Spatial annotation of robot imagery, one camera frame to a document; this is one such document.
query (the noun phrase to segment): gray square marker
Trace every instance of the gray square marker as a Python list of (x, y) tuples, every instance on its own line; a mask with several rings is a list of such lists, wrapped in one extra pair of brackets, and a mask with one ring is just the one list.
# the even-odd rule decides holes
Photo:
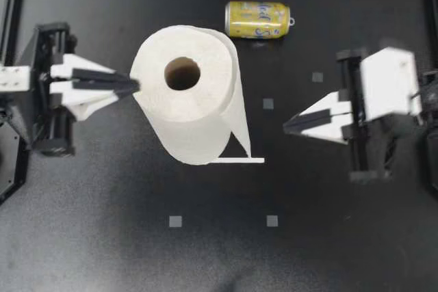
[(183, 226), (183, 217), (180, 215), (169, 215), (169, 227), (180, 228)]
[(278, 227), (279, 226), (278, 215), (267, 215), (266, 216), (266, 226), (267, 227)]
[(324, 73), (322, 73), (322, 72), (313, 72), (312, 73), (312, 81), (313, 82), (323, 82), (324, 81)]
[(263, 109), (274, 109), (274, 99), (263, 98)]

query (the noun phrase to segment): black table surface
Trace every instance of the black table surface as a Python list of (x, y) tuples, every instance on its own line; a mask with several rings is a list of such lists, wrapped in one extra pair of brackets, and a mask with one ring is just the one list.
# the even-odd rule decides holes
[[(159, 28), (223, 31), (227, 1), (24, 0), (17, 53), (35, 24), (67, 21), (79, 55), (128, 74)], [(76, 157), (33, 154), (26, 184), (0, 207), (0, 291), (438, 289), (438, 199), (421, 180), (417, 136), (400, 143), (392, 179), (358, 185), (346, 146), (282, 132), (340, 88), (339, 50), (397, 39), (429, 69), (424, 3), (275, 1), (296, 19), (285, 38), (234, 40), (254, 156), (266, 163), (183, 165), (132, 97), (102, 109), (75, 125)], [(228, 155), (243, 154), (230, 144)], [(169, 215), (183, 227), (169, 228)]]

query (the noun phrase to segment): yellow can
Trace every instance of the yellow can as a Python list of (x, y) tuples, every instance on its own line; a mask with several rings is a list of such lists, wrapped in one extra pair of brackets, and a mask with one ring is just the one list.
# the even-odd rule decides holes
[(230, 1), (225, 6), (225, 31), (230, 37), (280, 38), (295, 25), (282, 3)]

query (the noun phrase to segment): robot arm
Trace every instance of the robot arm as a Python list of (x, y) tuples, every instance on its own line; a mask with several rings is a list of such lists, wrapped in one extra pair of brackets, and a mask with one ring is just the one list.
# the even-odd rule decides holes
[(74, 154), (73, 123), (139, 90), (137, 81), (73, 53), (66, 23), (37, 26), (18, 66), (0, 67), (0, 119), (30, 149)]

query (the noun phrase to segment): paper towel roll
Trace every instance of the paper towel roll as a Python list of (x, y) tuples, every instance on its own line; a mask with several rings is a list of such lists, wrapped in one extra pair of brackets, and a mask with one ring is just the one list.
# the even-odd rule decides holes
[(164, 148), (187, 164), (207, 164), (236, 136), (250, 157), (237, 51), (224, 34), (177, 25), (143, 42), (134, 94)]

